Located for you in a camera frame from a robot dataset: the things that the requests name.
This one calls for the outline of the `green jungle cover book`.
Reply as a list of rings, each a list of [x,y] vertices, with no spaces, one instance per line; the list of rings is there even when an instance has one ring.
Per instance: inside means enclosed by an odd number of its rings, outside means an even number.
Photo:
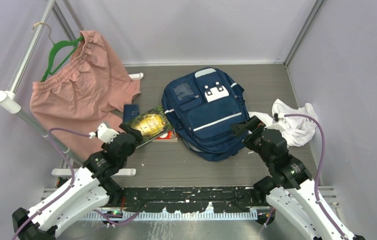
[[[147,112],[136,116],[125,122],[127,126],[134,130],[140,131],[143,140],[137,145],[140,148],[152,140],[168,133],[173,129],[172,124],[168,121],[165,110],[162,105],[148,110]]]

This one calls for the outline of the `navy blue student backpack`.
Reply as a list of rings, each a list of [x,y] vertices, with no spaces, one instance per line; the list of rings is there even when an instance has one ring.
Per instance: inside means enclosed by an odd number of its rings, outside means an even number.
[[[244,148],[232,124],[249,120],[244,89],[226,72],[206,67],[171,81],[161,105],[186,147],[209,162],[235,156]]]

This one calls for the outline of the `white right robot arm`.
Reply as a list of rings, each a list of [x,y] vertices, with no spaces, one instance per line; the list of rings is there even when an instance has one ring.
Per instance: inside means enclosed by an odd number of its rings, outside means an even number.
[[[287,141],[278,129],[266,127],[256,116],[231,125],[235,137],[257,153],[269,176],[254,184],[254,199],[270,205],[289,220],[307,240],[362,240],[350,231],[323,200],[318,183],[298,158],[289,153]]]

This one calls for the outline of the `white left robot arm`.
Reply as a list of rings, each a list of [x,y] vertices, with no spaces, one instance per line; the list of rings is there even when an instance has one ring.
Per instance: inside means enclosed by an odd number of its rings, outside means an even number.
[[[122,132],[102,122],[90,133],[61,127],[48,130],[48,140],[56,130],[97,138],[102,142],[101,150],[92,153],[78,170],[70,166],[71,178],[40,203],[13,212],[13,240],[55,240],[85,214],[107,204],[115,207],[121,203],[124,190],[112,176],[126,166],[128,157],[143,141],[143,135],[125,123],[119,128]]]

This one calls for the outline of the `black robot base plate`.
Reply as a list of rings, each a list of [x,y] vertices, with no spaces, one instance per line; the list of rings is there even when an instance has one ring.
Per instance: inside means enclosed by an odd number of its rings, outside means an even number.
[[[129,212],[186,214],[203,213],[209,205],[213,213],[244,213],[270,206],[252,186],[127,187],[120,199],[105,206]]]

